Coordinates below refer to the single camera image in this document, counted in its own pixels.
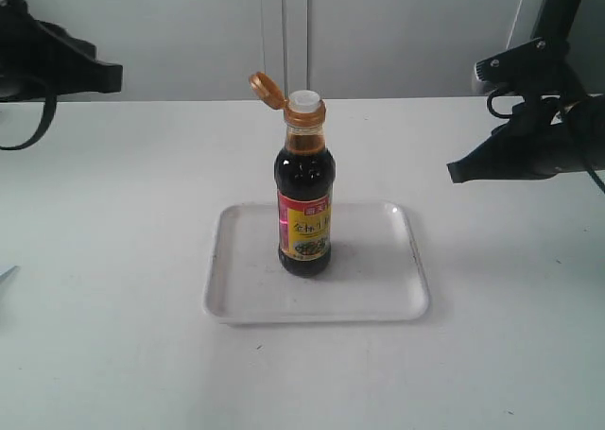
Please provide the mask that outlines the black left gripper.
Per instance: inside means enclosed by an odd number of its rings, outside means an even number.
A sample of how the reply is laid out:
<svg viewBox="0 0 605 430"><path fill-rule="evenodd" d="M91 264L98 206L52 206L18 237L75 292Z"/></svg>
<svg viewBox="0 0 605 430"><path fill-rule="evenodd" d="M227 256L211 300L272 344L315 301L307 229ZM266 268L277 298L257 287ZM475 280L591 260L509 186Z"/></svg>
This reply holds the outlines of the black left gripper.
<svg viewBox="0 0 605 430"><path fill-rule="evenodd" d="M99 60L94 44L33 17L25 0L1 0L1 101L47 99L47 77L58 95L118 94L123 66Z"/></svg>

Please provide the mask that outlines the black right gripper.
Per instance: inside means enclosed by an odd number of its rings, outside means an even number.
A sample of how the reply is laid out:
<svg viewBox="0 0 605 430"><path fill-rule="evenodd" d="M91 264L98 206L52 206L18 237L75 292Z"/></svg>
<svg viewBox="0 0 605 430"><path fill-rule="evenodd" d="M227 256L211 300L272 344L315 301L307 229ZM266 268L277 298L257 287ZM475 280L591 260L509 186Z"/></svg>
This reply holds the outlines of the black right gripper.
<svg viewBox="0 0 605 430"><path fill-rule="evenodd" d="M604 169L604 96L563 108L557 97L514 105L510 120L447 165L453 183L522 181Z"/></svg>

